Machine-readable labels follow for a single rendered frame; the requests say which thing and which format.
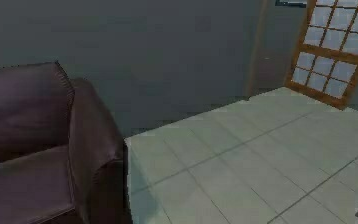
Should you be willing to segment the brown framed window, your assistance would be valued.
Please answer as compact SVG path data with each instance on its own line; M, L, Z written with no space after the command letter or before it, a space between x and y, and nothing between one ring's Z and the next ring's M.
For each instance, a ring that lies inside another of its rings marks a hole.
M285 86L340 110L358 83L358 0L308 0Z

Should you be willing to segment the dark purple leather sofa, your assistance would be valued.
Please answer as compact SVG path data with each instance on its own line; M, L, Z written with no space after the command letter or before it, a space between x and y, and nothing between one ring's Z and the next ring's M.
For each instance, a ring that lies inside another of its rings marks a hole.
M128 148L57 62L0 68L0 224L133 224Z

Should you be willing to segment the dark framed wall picture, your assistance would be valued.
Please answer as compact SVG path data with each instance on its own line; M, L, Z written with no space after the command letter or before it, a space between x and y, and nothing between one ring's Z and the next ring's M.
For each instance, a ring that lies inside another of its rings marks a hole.
M306 8L308 0L275 0L275 6Z

